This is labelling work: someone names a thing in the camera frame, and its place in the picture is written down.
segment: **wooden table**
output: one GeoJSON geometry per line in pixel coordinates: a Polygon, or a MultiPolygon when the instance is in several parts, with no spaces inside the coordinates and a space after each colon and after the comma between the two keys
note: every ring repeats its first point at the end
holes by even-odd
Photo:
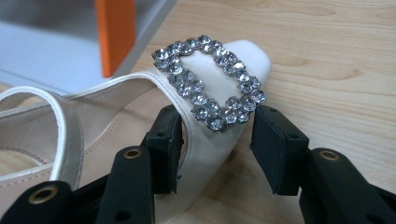
{"type": "MultiPolygon", "coordinates": [[[[273,63],[266,104],[310,148],[342,152],[370,183],[396,193],[396,2],[179,0],[133,71],[151,67],[155,49],[201,34],[263,48],[273,63]]],[[[176,223],[304,222],[298,197],[271,194],[248,148],[251,127],[176,223]]]]}

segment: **silver embellishment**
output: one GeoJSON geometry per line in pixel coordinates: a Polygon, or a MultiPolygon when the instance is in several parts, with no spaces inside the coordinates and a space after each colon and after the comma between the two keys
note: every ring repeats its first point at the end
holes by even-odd
{"type": "Polygon", "coordinates": [[[224,129],[234,123],[246,123],[250,113],[266,100],[262,85],[256,77],[252,77],[245,64],[238,57],[227,51],[218,40],[207,35],[197,39],[190,38],[185,42],[177,41],[166,49],[158,49],[151,54],[154,65],[169,75],[169,83],[177,90],[177,94],[190,99],[193,104],[191,113],[197,120],[202,120],[212,131],[224,129]],[[224,74],[238,81],[238,89],[242,97],[230,97],[225,106],[220,106],[215,99],[208,99],[204,93],[204,84],[189,69],[183,67],[180,57],[191,55],[195,50],[212,55],[216,65],[224,74]]]}

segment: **orange object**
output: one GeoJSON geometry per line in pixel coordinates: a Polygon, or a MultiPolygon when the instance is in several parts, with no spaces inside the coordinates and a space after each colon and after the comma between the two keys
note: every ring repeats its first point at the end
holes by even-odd
{"type": "Polygon", "coordinates": [[[95,0],[103,77],[111,77],[134,45],[134,0],[95,0]]]}

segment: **ankle strap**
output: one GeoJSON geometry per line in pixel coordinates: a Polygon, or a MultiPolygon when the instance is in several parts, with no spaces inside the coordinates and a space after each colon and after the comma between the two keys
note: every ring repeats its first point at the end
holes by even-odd
{"type": "Polygon", "coordinates": [[[84,146],[80,122],[72,106],[54,92],[34,87],[15,87],[0,94],[0,112],[19,106],[32,96],[38,96],[49,104],[58,126],[58,145],[49,180],[62,180],[72,189],[77,189],[84,146]]]}

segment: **wooden surface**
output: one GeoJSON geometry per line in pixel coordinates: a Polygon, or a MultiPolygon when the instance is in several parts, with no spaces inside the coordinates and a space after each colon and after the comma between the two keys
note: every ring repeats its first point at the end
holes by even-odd
{"type": "MultiPolygon", "coordinates": [[[[273,62],[266,104],[296,124],[310,148],[344,153],[370,183],[396,193],[395,1],[179,0],[133,71],[151,67],[155,49],[201,34],[264,49],[273,62]]],[[[250,134],[251,122],[176,223],[304,222],[297,197],[271,194],[250,134]]]]}

